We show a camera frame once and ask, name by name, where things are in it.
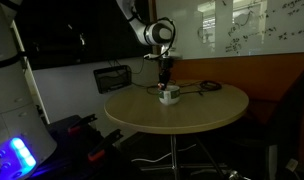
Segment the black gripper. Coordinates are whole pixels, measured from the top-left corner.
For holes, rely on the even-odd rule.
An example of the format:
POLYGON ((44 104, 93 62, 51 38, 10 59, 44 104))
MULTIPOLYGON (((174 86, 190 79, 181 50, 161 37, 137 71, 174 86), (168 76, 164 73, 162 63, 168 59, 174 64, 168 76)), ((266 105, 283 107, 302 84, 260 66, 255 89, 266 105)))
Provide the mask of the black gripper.
POLYGON ((160 73, 159 73, 159 82, 158 84, 164 84, 165 88, 168 85, 168 82, 170 80, 170 78, 168 77, 170 75, 170 70, 173 67, 173 63, 174 63, 174 59, 173 58, 161 58, 159 60, 159 65, 160 65, 160 73))

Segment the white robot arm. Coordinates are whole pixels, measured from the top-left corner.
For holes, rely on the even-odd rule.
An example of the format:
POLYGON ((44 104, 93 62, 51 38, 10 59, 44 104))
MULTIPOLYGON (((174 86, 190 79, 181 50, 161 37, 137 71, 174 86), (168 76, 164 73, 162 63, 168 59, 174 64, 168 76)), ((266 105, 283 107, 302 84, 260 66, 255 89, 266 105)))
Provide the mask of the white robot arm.
POLYGON ((11 25, 23 0, 0 0, 0 180, 26 180, 56 150, 23 73, 11 25))

